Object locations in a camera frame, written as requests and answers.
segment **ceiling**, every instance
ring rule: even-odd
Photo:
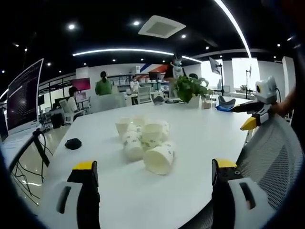
[[[287,34],[282,25],[259,0],[223,2],[240,25],[250,48],[266,49],[270,51],[270,57],[275,54],[280,57],[289,52]],[[5,73],[0,72],[0,93],[24,67],[40,58],[45,58],[45,63],[51,63],[51,66],[45,64],[42,69],[41,81],[45,81],[71,73],[82,67],[84,62],[88,66],[96,66],[141,62],[142,58],[143,62],[149,63],[170,61],[170,56],[138,52],[72,56],[73,53],[88,50],[140,48],[179,52],[192,57],[205,52],[244,48],[235,28],[213,0],[181,3],[32,0],[9,3],[2,12],[6,13],[0,16],[0,70],[5,70]],[[139,35],[141,26],[153,15],[178,21],[186,27],[168,39]],[[139,21],[140,25],[134,26],[134,21]],[[72,31],[68,30],[70,23],[75,24]],[[181,38],[182,34],[186,34],[185,39]],[[195,62],[183,62],[183,65],[188,64]]]

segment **white paper cup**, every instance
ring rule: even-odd
[[[162,139],[162,125],[158,123],[147,124],[142,128],[142,141],[155,142],[157,145]]]
[[[162,125],[162,137],[161,137],[161,141],[162,142],[166,142],[169,138],[169,133],[170,133],[170,125],[168,122],[164,121],[164,120],[159,120],[157,121],[158,124]]]
[[[143,147],[140,141],[140,135],[136,132],[126,132],[123,135],[123,148],[126,156],[132,160],[143,159]]]
[[[171,170],[175,155],[175,149],[172,142],[164,142],[144,153],[143,162],[147,170],[158,174],[165,175]]]
[[[132,120],[132,123],[135,124],[136,126],[145,126],[146,124],[146,118],[145,116],[138,116],[138,117],[135,117],[133,120]]]
[[[131,123],[130,118],[122,118],[120,119],[116,124],[116,129],[119,133],[119,136],[122,138],[122,136],[126,133],[128,125]]]

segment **potted plant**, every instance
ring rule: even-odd
[[[211,90],[208,90],[206,87],[202,86],[202,81],[205,81],[208,85],[208,82],[204,79],[189,78],[187,76],[180,76],[175,82],[175,90],[177,91],[178,97],[183,101],[192,103],[193,106],[199,106],[199,96],[211,93]]]

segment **window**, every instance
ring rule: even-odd
[[[223,66],[222,59],[216,61]],[[216,89],[219,80],[221,80],[221,75],[212,72],[211,64],[209,61],[204,61],[201,63],[201,76],[209,82],[209,88],[212,89]]]
[[[246,70],[250,70],[252,66],[251,78],[248,73],[248,88],[255,91],[255,83],[260,80],[258,61],[253,58],[252,62],[249,58],[232,59],[234,88],[240,89],[241,85],[246,85]]]

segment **person sitting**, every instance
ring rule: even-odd
[[[76,104],[76,93],[77,93],[77,88],[76,87],[69,88],[70,98],[68,99],[67,103],[68,103],[68,106],[73,113],[79,112],[79,109],[78,109],[77,104]],[[83,115],[84,115],[84,113],[78,113],[74,116],[73,120],[75,120],[77,117],[83,116]]]
[[[95,93],[97,95],[105,95],[112,93],[112,84],[107,79],[107,75],[105,71],[101,72],[101,79],[95,85]]]
[[[130,82],[130,88],[133,93],[136,93],[136,92],[138,92],[139,87],[140,87],[140,84],[137,81],[137,77],[134,75],[132,77],[132,81]]]

